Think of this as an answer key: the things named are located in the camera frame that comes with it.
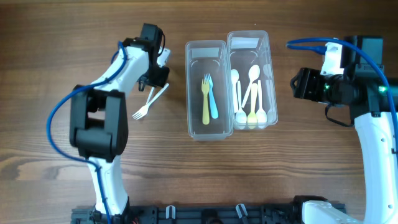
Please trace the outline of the yellow plastic fork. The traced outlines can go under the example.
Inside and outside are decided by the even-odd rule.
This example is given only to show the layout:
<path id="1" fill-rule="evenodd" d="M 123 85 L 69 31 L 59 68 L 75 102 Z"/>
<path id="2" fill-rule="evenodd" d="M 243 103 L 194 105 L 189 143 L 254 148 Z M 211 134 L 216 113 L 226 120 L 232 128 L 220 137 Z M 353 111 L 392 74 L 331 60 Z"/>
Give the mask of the yellow plastic fork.
<path id="1" fill-rule="evenodd" d="M 201 91 L 203 93 L 202 123 L 204 125 L 207 125 L 210 123 L 209 106 L 208 106 L 208 94 L 210 91 L 210 84 L 206 78 L 202 80 Z"/>

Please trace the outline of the white spoon diagonal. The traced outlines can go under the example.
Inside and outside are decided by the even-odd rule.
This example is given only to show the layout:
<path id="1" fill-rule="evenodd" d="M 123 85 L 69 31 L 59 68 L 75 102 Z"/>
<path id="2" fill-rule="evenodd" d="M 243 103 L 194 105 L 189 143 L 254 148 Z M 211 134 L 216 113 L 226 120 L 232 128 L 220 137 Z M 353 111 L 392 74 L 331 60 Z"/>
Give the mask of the white spoon diagonal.
<path id="1" fill-rule="evenodd" d="M 249 84 L 248 87 L 246 89 L 244 98 L 243 98 L 243 102 L 242 102 L 242 107 L 245 107 L 248 97 L 249 97 L 249 93 L 251 91 L 251 85 L 252 83 L 257 80 L 260 76 L 260 68 L 259 65 L 253 65 L 249 71 L 248 71 L 248 77 L 249 77 Z"/>

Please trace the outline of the thin white plastic spoon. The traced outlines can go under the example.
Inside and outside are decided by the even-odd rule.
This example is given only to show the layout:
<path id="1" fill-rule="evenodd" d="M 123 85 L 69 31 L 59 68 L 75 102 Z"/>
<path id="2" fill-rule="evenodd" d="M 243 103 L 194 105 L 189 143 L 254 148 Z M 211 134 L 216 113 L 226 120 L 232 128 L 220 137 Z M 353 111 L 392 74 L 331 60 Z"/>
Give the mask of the thin white plastic spoon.
<path id="1" fill-rule="evenodd" d="M 257 122 L 258 123 L 266 123 L 267 122 L 267 114 L 264 111 L 264 108 L 262 106 L 262 85 L 261 85 L 260 80 L 258 80 L 257 87 L 258 87 L 258 98 L 259 98 L 259 108 L 256 112 Z"/>

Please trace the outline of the yellow plastic spoon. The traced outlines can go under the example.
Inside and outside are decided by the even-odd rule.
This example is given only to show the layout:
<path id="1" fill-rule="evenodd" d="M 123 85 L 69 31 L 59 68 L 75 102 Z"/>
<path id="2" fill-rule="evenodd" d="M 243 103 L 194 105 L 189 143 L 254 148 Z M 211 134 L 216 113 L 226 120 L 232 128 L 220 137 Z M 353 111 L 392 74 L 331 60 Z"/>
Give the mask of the yellow plastic spoon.
<path id="1" fill-rule="evenodd" d="M 248 124 L 250 124 L 250 125 L 257 123 L 257 115 L 255 112 L 256 101 L 257 101 L 257 91 L 258 91 L 258 86 L 256 83 L 253 83 L 251 85 L 251 110 L 250 110 L 250 113 L 248 114 Z"/>

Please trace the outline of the light blue plastic fork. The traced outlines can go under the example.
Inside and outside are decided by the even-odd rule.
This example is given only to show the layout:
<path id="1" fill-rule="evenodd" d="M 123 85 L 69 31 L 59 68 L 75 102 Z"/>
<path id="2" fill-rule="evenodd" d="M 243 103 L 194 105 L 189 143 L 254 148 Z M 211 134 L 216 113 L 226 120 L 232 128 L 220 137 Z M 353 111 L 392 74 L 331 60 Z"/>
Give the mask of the light blue plastic fork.
<path id="1" fill-rule="evenodd" d="M 213 119 L 217 119 L 219 114 L 218 114 L 218 109 L 217 109 L 217 105 L 216 105 L 216 102 L 215 102 L 215 97 L 214 97 L 214 94 L 213 94 L 213 80 L 212 80 L 211 75 L 209 73 L 205 74 L 205 78 L 209 82 L 209 85 L 210 85 L 209 97 L 210 97 L 211 117 Z"/>

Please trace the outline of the curved white plastic fork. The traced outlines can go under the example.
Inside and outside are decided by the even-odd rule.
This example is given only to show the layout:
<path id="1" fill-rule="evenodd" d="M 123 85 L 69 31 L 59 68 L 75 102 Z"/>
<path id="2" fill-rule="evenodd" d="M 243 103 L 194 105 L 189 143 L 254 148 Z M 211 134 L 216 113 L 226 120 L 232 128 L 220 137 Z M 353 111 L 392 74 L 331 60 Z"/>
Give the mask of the curved white plastic fork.
<path id="1" fill-rule="evenodd" d="M 154 90 L 155 90 L 155 87 L 152 87 L 152 88 L 150 89 L 150 93 L 149 93 L 149 95 L 148 95 L 148 97 L 147 97 L 146 105 L 147 105 L 147 104 L 150 102 L 150 100 L 152 99 L 152 95 L 153 95 Z"/>

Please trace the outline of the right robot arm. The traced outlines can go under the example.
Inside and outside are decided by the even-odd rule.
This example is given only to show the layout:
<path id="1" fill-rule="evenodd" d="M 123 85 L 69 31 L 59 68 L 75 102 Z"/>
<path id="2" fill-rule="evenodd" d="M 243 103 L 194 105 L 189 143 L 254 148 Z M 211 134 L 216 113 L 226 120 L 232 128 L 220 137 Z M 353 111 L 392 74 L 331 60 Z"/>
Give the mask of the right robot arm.
<path id="1" fill-rule="evenodd" d="M 349 108 L 348 126 L 355 128 L 363 156 L 363 223 L 397 223 L 397 79 L 384 74 L 382 37 L 314 37 L 286 46 L 325 57 L 321 70 L 301 68 L 291 79 L 294 97 L 323 103 L 326 110 Z"/>

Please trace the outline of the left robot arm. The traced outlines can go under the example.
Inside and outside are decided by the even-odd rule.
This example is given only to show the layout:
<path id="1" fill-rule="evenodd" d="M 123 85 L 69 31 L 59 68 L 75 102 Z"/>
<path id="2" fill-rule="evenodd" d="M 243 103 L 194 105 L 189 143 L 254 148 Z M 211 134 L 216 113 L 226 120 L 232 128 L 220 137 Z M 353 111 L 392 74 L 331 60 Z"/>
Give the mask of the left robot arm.
<path id="1" fill-rule="evenodd" d="M 126 38 L 107 71 L 93 87 L 77 85 L 71 98 L 70 144 L 89 163 L 96 192 L 95 212 L 121 220 L 129 210 L 129 197 L 121 175 L 121 154 L 128 139 L 126 98 L 134 88 L 165 91 L 170 50 L 165 35 L 154 24 L 144 24 L 136 38 Z"/>

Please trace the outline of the right clear plastic container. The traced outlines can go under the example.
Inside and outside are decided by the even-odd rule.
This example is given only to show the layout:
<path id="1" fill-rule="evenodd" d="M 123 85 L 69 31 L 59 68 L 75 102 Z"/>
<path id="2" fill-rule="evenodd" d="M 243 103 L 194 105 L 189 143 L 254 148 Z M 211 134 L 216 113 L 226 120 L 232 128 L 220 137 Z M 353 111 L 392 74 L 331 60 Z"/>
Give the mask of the right clear plastic container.
<path id="1" fill-rule="evenodd" d="M 247 123 L 240 124 L 235 120 L 234 108 L 233 124 L 235 129 L 264 129 L 275 125 L 278 121 L 277 102 L 275 95 L 274 76 L 271 60 L 271 49 L 268 33 L 264 30 L 239 30 L 232 31 L 227 37 L 227 46 L 229 53 L 229 65 L 231 70 L 236 69 L 239 73 L 241 82 L 242 102 L 249 84 L 248 71 L 253 65 L 259 65 L 260 76 L 253 83 L 261 81 L 262 85 L 262 106 L 267 114 L 266 123 L 248 124 L 248 114 L 251 110 L 251 91 L 243 111 L 247 115 Z M 259 98 L 257 91 L 256 109 L 259 108 Z"/>

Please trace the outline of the clear plastic container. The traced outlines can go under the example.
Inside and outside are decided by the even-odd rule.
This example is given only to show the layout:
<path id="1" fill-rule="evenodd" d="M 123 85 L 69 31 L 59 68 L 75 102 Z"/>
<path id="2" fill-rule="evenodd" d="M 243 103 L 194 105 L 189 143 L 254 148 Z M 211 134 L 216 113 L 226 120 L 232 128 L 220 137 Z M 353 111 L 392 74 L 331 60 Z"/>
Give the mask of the clear plastic container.
<path id="1" fill-rule="evenodd" d="M 271 60 L 271 49 L 268 33 L 264 30 L 239 30 L 232 31 L 227 37 L 227 46 L 229 53 L 229 65 L 231 70 L 236 69 L 239 73 L 241 82 L 242 102 L 249 84 L 248 71 L 253 65 L 259 65 L 260 76 L 253 83 L 261 81 L 262 85 L 262 106 L 267 114 L 266 123 L 248 124 L 248 114 L 251 110 L 251 91 L 243 111 L 247 115 L 247 123 L 240 124 L 235 120 L 234 108 L 233 124 L 235 129 L 264 129 L 275 125 L 278 121 L 277 102 L 275 95 L 274 76 Z M 259 98 L 257 91 L 256 109 L 259 108 Z"/>
<path id="2" fill-rule="evenodd" d="M 187 42 L 186 91 L 188 133 L 197 141 L 222 140 L 232 135 L 231 77 L 226 43 L 222 40 L 196 40 Z M 201 83 L 205 74 L 213 80 L 213 94 L 218 109 L 218 118 L 211 117 L 210 97 L 208 106 L 210 123 L 202 123 L 203 93 Z"/>

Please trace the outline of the left clear plastic container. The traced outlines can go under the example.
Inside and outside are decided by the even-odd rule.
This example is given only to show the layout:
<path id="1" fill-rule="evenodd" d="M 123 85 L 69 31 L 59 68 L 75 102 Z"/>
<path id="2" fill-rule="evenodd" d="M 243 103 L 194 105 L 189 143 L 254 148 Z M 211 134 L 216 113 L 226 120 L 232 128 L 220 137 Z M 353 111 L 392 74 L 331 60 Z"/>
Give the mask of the left clear plastic container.
<path id="1" fill-rule="evenodd" d="M 186 91 L 188 133 L 197 141 L 222 140 L 232 135 L 231 77 L 226 43 L 222 40 L 196 40 L 187 42 Z M 210 97 L 208 106 L 210 123 L 202 123 L 203 93 L 201 83 L 205 74 L 213 80 L 213 94 L 218 109 L 218 118 L 211 117 Z"/>

